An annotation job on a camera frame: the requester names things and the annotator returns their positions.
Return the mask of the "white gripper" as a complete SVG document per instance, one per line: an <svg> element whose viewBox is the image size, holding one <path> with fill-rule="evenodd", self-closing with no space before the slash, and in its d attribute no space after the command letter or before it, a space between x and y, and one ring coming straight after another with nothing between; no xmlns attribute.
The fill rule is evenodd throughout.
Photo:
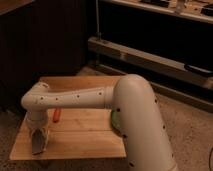
<svg viewBox="0 0 213 171"><path fill-rule="evenodd" d="M48 142L48 114L46 111L28 111L26 113L26 124L29 129L32 154L43 153Z"/></svg>

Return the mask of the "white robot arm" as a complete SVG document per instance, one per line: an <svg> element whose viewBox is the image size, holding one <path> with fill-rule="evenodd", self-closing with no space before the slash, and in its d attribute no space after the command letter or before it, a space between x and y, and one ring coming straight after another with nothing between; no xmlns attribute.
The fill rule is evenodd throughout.
<svg viewBox="0 0 213 171"><path fill-rule="evenodd" d="M42 131L53 108L108 109L121 133L130 171L178 171L157 98L150 83L137 74L120 77L112 86L52 92L38 82L24 94L30 131Z"/></svg>

